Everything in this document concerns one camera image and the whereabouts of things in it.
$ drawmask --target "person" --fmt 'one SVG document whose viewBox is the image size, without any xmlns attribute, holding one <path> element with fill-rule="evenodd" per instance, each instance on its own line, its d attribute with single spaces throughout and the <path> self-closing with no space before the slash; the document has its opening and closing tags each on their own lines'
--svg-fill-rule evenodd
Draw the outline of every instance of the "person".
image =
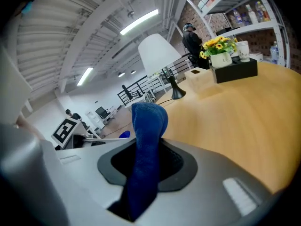
<svg viewBox="0 0 301 226">
<path fill-rule="evenodd" d="M 77 113 L 73 113 L 73 114 L 72 114 L 71 111 L 70 111 L 69 109 L 67 109 L 65 112 L 66 112 L 66 114 L 67 114 L 68 116 L 70 116 L 72 119 L 81 121 L 81 123 L 83 124 L 83 126 L 84 126 L 85 129 L 88 128 L 87 124 L 84 123 L 84 122 L 82 121 L 83 118 L 82 118 L 79 114 L 77 114 Z"/>
<path fill-rule="evenodd" d="M 200 58 L 199 53 L 202 49 L 202 40 L 193 32 L 196 28 L 191 23 L 186 23 L 183 27 L 183 38 L 182 42 L 185 48 L 188 49 L 190 55 L 188 59 L 194 66 L 202 69 L 209 69 L 208 61 Z"/>
</svg>

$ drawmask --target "black jacket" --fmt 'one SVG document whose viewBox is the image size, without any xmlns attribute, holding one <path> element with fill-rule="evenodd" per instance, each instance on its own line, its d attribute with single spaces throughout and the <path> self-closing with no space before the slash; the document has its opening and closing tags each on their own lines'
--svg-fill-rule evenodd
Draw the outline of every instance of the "black jacket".
<svg viewBox="0 0 301 226">
<path fill-rule="evenodd" d="M 182 42 L 191 54 L 199 55 L 202 40 L 194 32 L 184 31 Z"/>
</svg>

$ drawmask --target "black box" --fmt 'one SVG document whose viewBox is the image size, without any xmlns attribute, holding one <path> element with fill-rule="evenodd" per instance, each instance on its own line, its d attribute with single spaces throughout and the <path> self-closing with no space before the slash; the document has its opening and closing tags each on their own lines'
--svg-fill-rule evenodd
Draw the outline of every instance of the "black box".
<svg viewBox="0 0 301 226">
<path fill-rule="evenodd" d="M 216 83 L 234 81 L 257 76 L 257 61 L 250 58 L 249 62 L 241 62 L 239 56 L 232 58 L 232 64 L 223 68 L 214 68 L 213 74 Z"/>
</svg>

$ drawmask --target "fluorescent light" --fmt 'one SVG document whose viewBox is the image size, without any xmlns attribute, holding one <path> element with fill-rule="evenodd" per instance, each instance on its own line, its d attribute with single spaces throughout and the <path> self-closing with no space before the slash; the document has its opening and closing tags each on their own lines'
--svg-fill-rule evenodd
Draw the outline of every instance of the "fluorescent light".
<svg viewBox="0 0 301 226">
<path fill-rule="evenodd" d="M 88 75 L 91 73 L 92 70 L 93 70 L 93 68 L 87 68 L 87 70 L 84 72 L 83 76 L 80 78 L 77 86 L 81 86 L 83 84 L 83 82 L 85 81 L 85 79 L 88 77 Z"/>
<path fill-rule="evenodd" d="M 128 31 L 130 31 L 131 29 L 135 28 L 137 25 L 139 25 L 140 23 L 142 23 L 143 21 L 145 21 L 146 19 L 155 16 L 159 13 L 159 10 L 153 10 L 152 12 L 138 18 L 136 21 L 132 22 L 128 27 L 126 27 L 124 30 L 122 30 L 120 33 L 122 35 L 125 35 Z"/>
<path fill-rule="evenodd" d="M 121 76 L 124 76 L 124 74 L 125 74 L 124 72 L 123 73 L 119 73 L 118 77 L 120 78 Z"/>
</svg>

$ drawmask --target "metal railing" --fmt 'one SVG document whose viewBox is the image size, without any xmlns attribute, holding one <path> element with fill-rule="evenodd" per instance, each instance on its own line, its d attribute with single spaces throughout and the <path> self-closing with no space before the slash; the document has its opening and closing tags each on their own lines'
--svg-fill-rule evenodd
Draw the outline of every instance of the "metal railing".
<svg viewBox="0 0 301 226">
<path fill-rule="evenodd" d="M 189 70 L 189 67 L 187 65 L 186 60 L 188 59 L 187 56 L 189 54 L 183 55 L 180 59 L 176 60 L 173 66 L 169 67 L 169 72 L 171 73 L 172 76 L 177 76 L 180 72 L 184 72 L 186 70 Z M 162 72 L 159 74 L 163 83 L 165 85 L 169 84 L 169 80 L 167 78 L 166 72 L 162 69 Z M 146 81 L 148 80 L 148 76 L 144 76 L 141 79 L 137 80 L 135 83 L 131 84 L 128 87 L 123 87 L 126 88 L 128 93 L 125 92 L 125 90 L 119 92 L 117 95 L 121 99 L 122 103 L 124 105 L 127 105 L 129 102 L 132 100 L 135 100 L 137 98 L 140 98 L 143 96 L 144 92 L 147 92 L 149 90 L 149 87 L 147 86 Z M 150 89 L 156 90 L 157 88 L 162 87 L 160 84 L 159 79 L 156 79 L 151 82 Z"/>
</svg>

